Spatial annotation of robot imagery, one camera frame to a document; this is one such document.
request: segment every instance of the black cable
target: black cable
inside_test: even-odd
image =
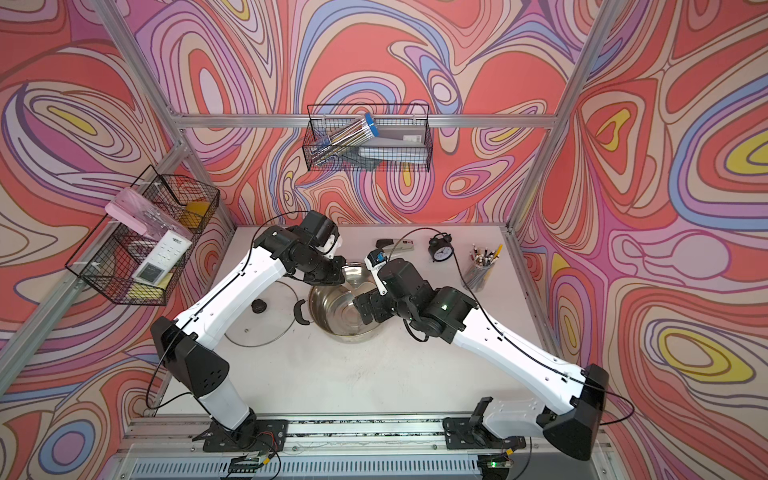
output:
[[[433,232],[443,233],[440,230],[437,230],[436,228],[432,228],[432,227],[414,228],[413,230],[409,231],[408,233],[406,233],[405,235],[400,237],[400,240],[397,240],[397,242],[395,242],[395,245],[392,246],[392,249],[389,251],[389,255],[387,255],[387,258],[386,258],[387,263],[389,263],[389,258],[392,256],[393,253],[395,253],[395,248],[397,248],[397,246],[400,245],[400,242],[402,242],[402,240],[404,238],[406,238],[408,235],[410,235],[411,233],[418,232],[419,230],[432,230]]]
[[[467,285],[467,283],[464,281],[464,275],[462,275],[462,268],[461,268],[461,267],[458,265],[458,260],[456,259],[456,255],[455,255],[455,254],[453,255],[453,260],[454,260],[454,261],[455,261],[455,263],[456,263],[456,269],[458,270],[458,276],[459,276],[459,278],[461,278],[461,279],[462,279],[462,285],[464,286],[464,288],[466,288],[466,289],[469,291],[469,293],[472,295],[472,298],[473,298],[473,299],[475,299],[475,302],[477,302],[477,304],[478,304],[478,307],[480,307],[480,311],[482,312],[483,316],[485,317],[485,319],[486,319],[486,320],[488,320],[488,324],[489,324],[489,325],[490,325],[490,326],[491,326],[491,327],[492,327],[494,330],[496,330],[496,333],[497,333],[497,334],[498,334],[498,335],[499,335],[501,338],[503,338],[504,340],[506,340],[506,341],[507,341],[507,342],[508,342],[510,345],[514,346],[514,347],[515,347],[515,348],[516,348],[516,349],[517,349],[517,350],[518,350],[520,353],[522,353],[523,355],[527,356],[529,359],[533,360],[533,361],[534,361],[534,362],[536,362],[537,364],[539,364],[539,365],[543,366],[543,367],[544,367],[544,368],[546,368],[547,370],[550,370],[550,371],[554,372],[555,374],[557,374],[557,375],[559,375],[559,376],[562,376],[562,377],[564,377],[564,378],[566,378],[566,379],[568,379],[568,380],[571,380],[571,381],[573,381],[573,382],[576,382],[576,383],[580,383],[580,384],[582,384],[583,386],[588,386],[588,387],[589,387],[589,388],[591,388],[591,389],[597,390],[597,391],[599,391],[599,392],[603,392],[603,393],[605,393],[605,394],[607,394],[607,395],[613,395],[613,396],[615,396],[615,397],[618,397],[618,398],[620,398],[620,399],[624,400],[626,403],[628,403],[628,404],[630,405],[630,407],[632,408],[632,410],[629,412],[629,414],[628,414],[628,415],[626,415],[625,417],[623,417],[622,419],[614,420],[614,421],[611,421],[611,422],[605,422],[605,423],[601,423],[600,425],[610,425],[610,424],[612,424],[612,423],[619,423],[619,422],[623,422],[624,420],[627,420],[627,419],[629,419],[629,418],[630,418],[632,415],[634,415],[634,404],[633,404],[632,402],[630,402],[630,400],[629,400],[627,397],[621,396],[621,395],[619,395],[618,393],[608,392],[606,389],[603,389],[603,388],[600,388],[600,387],[597,387],[597,386],[594,386],[594,385],[589,385],[588,383],[586,383],[586,382],[582,382],[581,380],[576,380],[575,378],[573,378],[573,377],[571,377],[571,376],[568,376],[568,375],[564,374],[563,372],[561,372],[561,371],[559,371],[559,370],[557,370],[557,369],[555,369],[555,368],[552,368],[552,367],[550,367],[549,365],[547,365],[547,364],[545,364],[545,363],[542,363],[542,362],[541,362],[541,361],[539,361],[538,359],[536,359],[536,358],[532,357],[532,356],[531,356],[531,355],[530,355],[528,352],[526,352],[525,350],[523,350],[522,348],[520,348],[520,347],[519,347],[519,346],[518,346],[516,343],[512,342],[512,341],[511,341],[509,338],[507,338],[507,336],[505,336],[505,335],[504,335],[504,334],[501,332],[501,330],[499,330],[498,328],[496,328],[496,325],[495,325],[495,324],[494,324],[494,323],[491,321],[491,319],[490,319],[490,318],[488,318],[488,314],[485,312],[485,309],[482,307],[482,304],[480,304],[480,300],[478,300],[478,297],[475,295],[475,292],[473,292],[473,291],[472,291],[472,289],[471,289],[471,288],[469,288],[469,286]]]
[[[339,234],[336,234],[333,237],[333,243],[331,243],[331,247],[328,249],[327,252],[320,252],[320,250],[317,250],[320,253],[320,255],[327,255],[327,254],[333,252],[333,248],[336,246],[336,242],[339,240],[339,237],[340,237]]]
[[[531,437],[528,437],[528,443],[531,444],[531,450],[528,452],[528,459],[525,460],[525,465],[523,465],[523,469],[520,471],[520,473],[518,473],[512,480],[518,480],[518,478],[520,478],[521,475],[525,473],[525,469],[528,468],[528,464],[531,463],[531,457],[533,456],[533,439]]]
[[[224,427],[221,424],[219,424],[219,426],[222,427],[225,431],[227,431],[227,427]],[[259,442],[262,445],[266,445],[266,447],[273,452],[273,455],[269,455],[269,459],[270,460],[272,459],[272,457],[277,457],[277,472],[275,473],[275,475],[272,476],[272,478],[270,478],[270,480],[274,480],[280,474],[280,470],[283,468],[283,460],[280,458],[280,454],[277,453],[277,449],[275,447],[271,446],[270,444],[268,444],[266,442],[263,442],[263,441],[259,440],[259,438],[258,438],[259,435],[263,435],[264,433],[265,432],[261,432],[261,433],[257,433],[256,436],[253,436],[253,435],[248,435],[248,436],[253,438],[256,442]],[[240,462],[242,462],[242,460],[240,460],[238,462],[234,462],[234,464],[237,465]],[[266,465],[266,463],[262,462],[261,465],[257,466],[254,470],[259,470],[260,468],[263,468],[265,465]],[[224,478],[229,478],[229,476],[232,475],[232,474],[233,474],[233,471],[230,470],[227,473],[227,476],[224,477]]]
[[[412,337],[413,337],[413,339],[414,339],[415,341],[417,341],[417,342],[421,342],[421,343],[424,343],[424,342],[426,342],[427,340],[429,340],[429,335],[427,335],[426,333],[424,334],[424,339],[420,339],[419,337],[417,337],[416,335],[414,335],[414,334],[413,334],[413,330],[411,330],[411,326],[408,324],[408,320],[406,320],[406,319],[402,319],[402,323],[403,323],[403,325],[405,325],[405,326],[406,326],[406,330],[408,330],[408,334],[409,334],[410,336],[412,336]]]
[[[149,390],[150,390],[150,388],[152,388],[152,384],[154,383],[154,380],[157,378],[157,372],[160,370],[160,366],[161,366],[161,365],[163,365],[163,360],[165,360],[165,356],[166,356],[166,355],[168,354],[168,352],[170,351],[170,348],[172,347],[172,345],[173,345],[173,344],[174,344],[174,342],[176,341],[176,338],[177,338],[177,337],[178,337],[178,336],[181,334],[181,331],[182,331],[182,330],[184,330],[184,327],[186,327],[187,325],[189,325],[189,322],[191,322],[191,321],[192,321],[192,319],[189,319],[189,320],[187,320],[187,322],[184,324],[184,326],[182,326],[182,327],[179,329],[179,331],[178,331],[178,332],[176,332],[176,335],[174,336],[174,338],[173,338],[173,339],[171,339],[171,340],[170,340],[170,342],[168,343],[168,346],[166,347],[165,351],[163,352],[163,355],[162,355],[162,356],[160,357],[160,359],[157,361],[157,365],[156,365],[156,366],[154,366],[154,372],[152,372],[152,378],[150,379],[150,381],[149,381],[149,385],[147,385],[147,391],[146,391],[146,392],[145,392],[145,394],[144,394],[144,404],[146,404],[146,406],[147,406],[147,408],[148,408],[149,410],[157,410],[157,409],[159,409],[160,407],[166,406],[166,405],[168,405],[169,403],[173,402],[175,399],[179,398],[180,396],[184,396],[184,395],[186,395],[187,393],[191,393],[191,392],[185,392],[185,393],[182,393],[182,394],[180,394],[180,395],[177,395],[177,396],[173,397],[172,399],[168,400],[168,401],[167,401],[167,402],[165,402],[165,403],[161,403],[160,405],[158,405],[158,406],[156,406],[156,407],[153,407],[153,406],[150,406],[150,405],[149,405]]]
[[[269,219],[269,220],[267,220],[266,222],[262,223],[262,224],[261,224],[261,226],[260,226],[259,228],[257,228],[255,232],[253,232],[253,237],[251,237],[251,239],[250,239],[251,248],[249,248],[249,249],[248,249],[248,256],[246,257],[246,259],[245,259],[245,263],[243,263],[243,268],[241,268],[241,269],[240,269],[240,271],[241,271],[241,272],[245,271],[245,268],[246,268],[246,266],[248,266],[248,263],[250,262],[250,254],[251,254],[251,252],[253,252],[253,242],[254,242],[254,241],[255,241],[255,239],[256,239],[256,235],[258,235],[258,234],[259,234],[259,231],[260,231],[262,228],[264,228],[264,226],[265,226],[265,225],[267,225],[267,224],[268,224],[269,222],[271,222],[272,220],[275,220],[275,219],[277,219],[277,218],[283,217],[283,216],[285,216],[285,215],[290,215],[290,214],[308,214],[309,212],[310,212],[309,210],[294,210],[294,211],[291,211],[291,212],[285,212],[285,213],[283,213],[283,214],[280,214],[280,215],[275,215],[274,217],[270,218],[270,219]],[[230,285],[230,284],[231,284],[233,281],[235,281],[236,279],[237,279],[237,276],[234,276],[234,277],[232,277],[232,280],[230,280],[229,282],[227,282],[227,285],[224,285],[224,286],[222,286],[222,287],[221,287],[221,290],[219,290],[218,292],[216,292],[216,293],[214,294],[214,296],[212,296],[211,298],[209,298],[209,299],[208,299],[208,301],[207,301],[207,302],[206,302],[206,303],[205,303],[205,304],[204,304],[202,307],[200,307],[200,309],[199,309],[197,312],[195,312],[195,314],[194,314],[193,316],[197,316],[198,314],[200,314],[200,312],[202,312],[202,311],[203,311],[203,309],[204,309],[206,306],[208,306],[208,304],[209,304],[209,303],[211,303],[211,302],[213,302],[213,301],[214,301],[214,298],[216,298],[217,296],[219,296],[219,293],[222,293],[222,292],[224,291],[224,289],[226,289],[226,288],[227,288],[227,287],[228,287],[228,286],[229,286],[229,285]]]
[[[251,244],[251,246],[253,246],[253,242],[255,241],[255,239],[256,239],[256,235],[258,235],[259,231],[260,231],[262,228],[264,228],[264,226],[265,226],[265,225],[267,225],[267,224],[268,224],[269,222],[271,222],[272,220],[278,219],[278,218],[280,218],[280,217],[283,217],[283,216],[285,216],[285,215],[290,215],[290,214],[308,214],[309,212],[310,212],[309,210],[294,210],[294,211],[291,211],[291,212],[285,212],[285,213],[283,213],[283,214],[280,214],[280,215],[275,215],[274,217],[270,218],[270,219],[269,219],[269,220],[267,220],[266,222],[262,223],[262,224],[261,224],[261,226],[260,226],[259,228],[257,228],[257,229],[256,229],[256,232],[254,232],[254,233],[253,233],[253,237],[252,237],[252,238],[251,238],[251,240],[250,240],[250,244]],[[253,251],[253,248],[249,248],[249,249],[248,249],[248,256],[246,257],[245,263],[243,264],[243,268],[241,268],[241,269],[240,269],[240,271],[241,271],[241,272],[245,270],[246,266],[248,266],[248,263],[250,262],[250,254],[251,254],[251,252],[252,252],[252,251]],[[163,355],[160,357],[160,360],[157,362],[157,365],[156,365],[156,366],[155,366],[155,368],[154,368],[154,372],[152,373],[152,379],[150,380],[150,382],[149,382],[149,385],[147,385],[147,392],[146,392],[146,394],[144,395],[144,401],[145,401],[145,403],[147,404],[147,408],[148,408],[149,410],[157,410],[157,409],[159,409],[161,406],[165,406],[165,405],[167,405],[168,403],[170,403],[170,402],[173,402],[175,399],[177,399],[177,398],[179,398],[179,397],[181,396],[181,395],[179,395],[179,396],[176,396],[176,397],[174,397],[174,398],[172,398],[172,399],[168,400],[167,402],[165,402],[165,403],[162,403],[162,404],[160,404],[160,405],[158,405],[158,406],[156,406],[156,407],[151,407],[151,406],[150,406],[150,404],[149,404],[149,391],[150,391],[150,388],[152,387],[152,383],[153,383],[153,382],[154,382],[154,380],[157,378],[157,372],[160,370],[160,366],[163,364],[163,360],[165,360],[165,356],[168,354],[168,351],[170,350],[171,346],[174,344],[174,341],[176,340],[176,338],[177,338],[177,337],[178,337],[178,336],[181,334],[181,332],[184,330],[184,328],[186,328],[186,327],[187,327],[187,325],[189,325],[189,323],[190,323],[190,322],[191,322],[191,321],[192,321],[194,318],[196,318],[196,317],[197,317],[197,315],[199,315],[199,314],[200,314],[200,312],[202,312],[202,311],[203,311],[203,309],[204,309],[206,306],[208,306],[208,304],[209,304],[209,303],[211,303],[212,301],[214,301],[214,298],[216,298],[217,296],[219,296],[219,294],[220,294],[220,293],[222,293],[222,292],[223,292],[223,291],[224,291],[224,290],[225,290],[225,289],[226,289],[226,288],[227,288],[229,285],[231,285],[231,284],[232,284],[232,282],[234,282],[234,281],[235,281],[237,278],[238,278],[238,276],[234,276],[234,277],[232,277],[232,279],[231,279],[229,282],[227,282],[227,285],[224,285],[224,286],[222,286],[222,287],[221,287],[221,289],[220,289],[218,292],[216,292],[216,293],[215,293],[215,294],[214,294],[214,295],[213,295],[211,298],[209,298],[209,299],[208,299],[208,301],[207,301],[207,302],[206,302],[206,303],[205,303],[205,304],[204,304],[202,307],[200,307],[200,309],[198,309],[198,311],[197,311],[197,312],[195,312],[195,314],[194,314],[194,315],[192,315],[192,317],[191,317],[190,319],[188,319],[188,320],[187,320],[187,322],[184,324],[184,326],[182,326],[182,327],[179,329],[179,331],[178,331],[178,332],[176,332],[176,336],[174,336],[174,338],[173,338],[173,339],[172,339],[172,340],[171,340],[171,341],[168,343],[168,347],[165,349],[165,352],[163,352]]]

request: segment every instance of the black mounting plate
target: black mounting plate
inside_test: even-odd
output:
[[[486,445],[477,443],[472,435],[469,417],[446,417],[442,420],[445,430],[445,447],[448,450],[469,449],[513,449],[525,447],[525,437],[507,437],[506,439],[489,440]]]
[[[283,451],[283,445],[286,441],[286,432],[288,431],[288,420],[255,420],[255,432],[259,440],[264,443],[254,442],[248,451],[262,450],[266,448],[266,445],[272,444],[272,436],[267,435],[267,432],[272,432],[275,438],[275,450],[278,452]],[[193,442],[197,440],[205,440],[203,445],[203,452],[209,453],[221,453],[221,452],[244,452],[235,442],[232,441],[230,433],[222,429],[219,424],[212,422],[208,430],[200,433],[198,436],[192,439]]]

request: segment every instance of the air vent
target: air vent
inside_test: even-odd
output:
[[[281,478],[396,477],[397,475],[442,476],[480,474],[477,455],[328,455],[280,456]],[[271,478],[277,473],[277,459],[254,473],[235,473],[230,478]],[[221,478],[227,475],[229,462],[222,458],[138,458],[131,480],[168,478]]]

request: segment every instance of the black alarm clock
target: black alarm clock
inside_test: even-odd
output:
[[[444,262],[453,255],[450,233],[438,233],[429,239],[429,255],[433,262]]]

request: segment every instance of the pot handle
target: pot handle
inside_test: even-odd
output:
[[[297,323],[300,323],[302,325],[309,325],[309,320],[305,320],[304,316],[301,314],[301,306],[306,303],[306,300],[301,299],[298,302],[296,302],[295,305],[293,305],[293,319],[296,320]]]

